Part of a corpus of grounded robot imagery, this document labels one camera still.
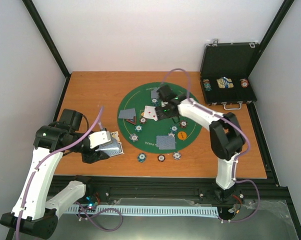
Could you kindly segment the grey card deck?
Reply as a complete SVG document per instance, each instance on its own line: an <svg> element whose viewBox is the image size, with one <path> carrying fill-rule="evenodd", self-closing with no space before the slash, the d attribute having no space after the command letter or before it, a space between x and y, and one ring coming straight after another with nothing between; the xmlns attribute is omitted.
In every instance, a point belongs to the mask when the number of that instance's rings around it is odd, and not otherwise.
<svg viewBox="0 0 301 240"><path fill-rule="evenodd" d="M108 144L100 145L96 151L102 151L109 157L115 157L120 155L121 149L119 142L113 141Z"/></svg>

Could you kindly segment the orange round blind button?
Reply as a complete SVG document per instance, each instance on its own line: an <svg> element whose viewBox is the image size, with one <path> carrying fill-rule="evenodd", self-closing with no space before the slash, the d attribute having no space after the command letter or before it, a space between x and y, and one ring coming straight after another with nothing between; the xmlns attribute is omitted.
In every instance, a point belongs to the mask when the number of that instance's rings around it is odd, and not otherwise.
<svg viewBox="0 0 301 240"><path fill-rule="evenodd" d="M179 131L177 133L177 137L178 137L178 139L184 141L184 140L187 139L188 135L187 135L187 133L185 131Z"/></svg>

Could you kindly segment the green blue poker chip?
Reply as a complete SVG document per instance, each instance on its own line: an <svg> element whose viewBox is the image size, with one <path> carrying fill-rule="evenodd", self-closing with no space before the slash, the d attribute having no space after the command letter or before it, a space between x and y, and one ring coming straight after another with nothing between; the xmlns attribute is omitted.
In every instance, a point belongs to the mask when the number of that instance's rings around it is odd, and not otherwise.
<svg viewBox="0 0 301 240"><path fill-rule="evenodd" d="M134 129L136 132L141 132L143 130L143 126L139 124L139 125L136 125Z"/></svg>

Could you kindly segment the triangular red dealer button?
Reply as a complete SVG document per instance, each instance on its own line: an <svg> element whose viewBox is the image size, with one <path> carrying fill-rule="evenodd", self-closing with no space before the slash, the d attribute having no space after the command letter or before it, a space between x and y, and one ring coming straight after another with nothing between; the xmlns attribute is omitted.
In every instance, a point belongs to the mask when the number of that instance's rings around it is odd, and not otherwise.
<svg viewBox="0 0 301 240"><path fill-rule="evenodd" d="M137 120L136 120L135 117L134 118L128 118L125 121L132 124L132 125L134 125L134 126L137 124Z"/></svg>

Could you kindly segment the purple white chip stack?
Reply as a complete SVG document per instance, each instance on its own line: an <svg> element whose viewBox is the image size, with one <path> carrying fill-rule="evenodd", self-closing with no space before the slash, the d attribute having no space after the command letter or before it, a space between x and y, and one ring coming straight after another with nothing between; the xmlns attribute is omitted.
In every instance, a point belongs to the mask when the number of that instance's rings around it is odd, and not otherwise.
<svg viewBox="0 0 301 240"><path fill-rule="evenodd" d="M175 160L180 160L182 155L179 151L176 151L172 154L172 157L175 159Z"/></svg>

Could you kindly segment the red brown chip stack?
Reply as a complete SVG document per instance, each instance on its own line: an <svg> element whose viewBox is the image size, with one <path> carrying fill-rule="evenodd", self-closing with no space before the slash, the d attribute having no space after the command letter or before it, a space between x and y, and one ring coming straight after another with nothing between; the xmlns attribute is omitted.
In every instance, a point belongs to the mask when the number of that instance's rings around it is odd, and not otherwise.
<svg viewBox="0 0 301 240"><path fill-rule="evenodd" d="M159 162L164 162L166 160L166 157L163 154L160 154L160 155L157 156L157 160Z"/></svg>

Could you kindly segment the green blue chip stack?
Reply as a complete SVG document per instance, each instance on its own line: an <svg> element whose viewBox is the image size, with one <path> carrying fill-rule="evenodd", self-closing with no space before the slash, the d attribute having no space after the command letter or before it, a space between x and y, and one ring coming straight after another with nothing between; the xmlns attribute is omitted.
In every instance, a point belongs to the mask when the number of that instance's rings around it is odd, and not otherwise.
<svg viewBox="0 0 301 240"><path fill-rule="evenodd" d="M145 153L140 153L138 156L137 156L137 161L139 163L144 163L147 159L147 156Z"/></svg>

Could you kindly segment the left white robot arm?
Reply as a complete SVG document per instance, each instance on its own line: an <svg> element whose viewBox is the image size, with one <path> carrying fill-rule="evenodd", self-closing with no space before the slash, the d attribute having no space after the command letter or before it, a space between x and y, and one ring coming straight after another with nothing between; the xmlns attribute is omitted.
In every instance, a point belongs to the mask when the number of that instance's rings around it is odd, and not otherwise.
<svg viewBox="0 0 301 240"><path fill-rule="evenodd" d="M61 215L77 200L90 201L95 189L89 177L76 176L52 199L47 200L49 188L58 164L65 153L79 153L82 161L92 164L110 158L106 147L117 143L106 129L94 131L100 124L102 112L79 132L84 115L64 109L58 121L42 126L35 134L32 160L25 184L11 212L1 216L0 224L8 227L20 239L21 234L47 240L56 229Z"/></svg>

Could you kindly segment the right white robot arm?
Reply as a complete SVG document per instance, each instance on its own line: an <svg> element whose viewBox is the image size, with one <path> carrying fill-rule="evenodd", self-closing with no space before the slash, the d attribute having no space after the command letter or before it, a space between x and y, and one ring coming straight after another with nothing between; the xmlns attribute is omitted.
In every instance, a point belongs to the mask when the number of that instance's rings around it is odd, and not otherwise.
<svg viewBox="0 0 301 240"><path fill-rule="evenodd" d="M217 157L214 195L217 201L225 202L235 191L238 157L247 141L237 117L231 112L215 112L188 95L178 95L168 85L156 92L161 100L160 106L155 108L158 120L182 116L209 131L210 146Z"/></svg>

